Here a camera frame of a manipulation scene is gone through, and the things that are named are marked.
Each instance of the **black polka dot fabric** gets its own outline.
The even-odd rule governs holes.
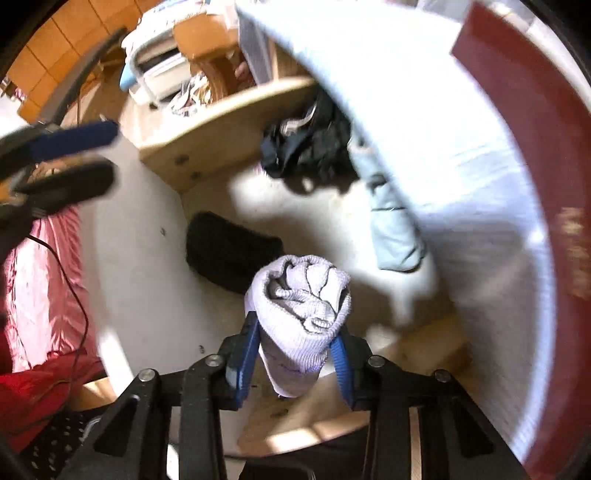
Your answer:
[[[81,412],[57,413],[20,453],[37,480],[56,480],[68,460],[82,444],[86,425],[101,415],[106,407]]]

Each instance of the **rolled sock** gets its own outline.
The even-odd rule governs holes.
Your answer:
[[[324,258],[286,255],[255,275],[246,312],[261,325],[261,355],[275,392],[305,394],[351,310],[350,277]]]

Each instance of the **white cloth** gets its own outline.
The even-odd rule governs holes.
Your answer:
[[[324,258],[286,255],[259,270],[245,310],[261,325],[259,354],[275,391],[299,397],[318,379],[351,310],[350,277]]]

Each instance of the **white fabric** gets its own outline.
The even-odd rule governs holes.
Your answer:
[[[275,391],[299,397],[318,379],[351,310],[350,277],[324,258],[286,255],[259,270],[246,312],[261,325],[259,353]]]

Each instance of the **pink satin cloth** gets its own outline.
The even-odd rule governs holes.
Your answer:
[[[82,284],[80,218],[76,206],[35,221],[31,235],[57,252],[72,286],[89,316],[82,353],[97,358],[96,335],[89,296]],[[33,240],[23,241],[4,264],[7,290],[5,335],[11,350],[12,371],[29,370],[80,346],[84,315],[52,253]]]

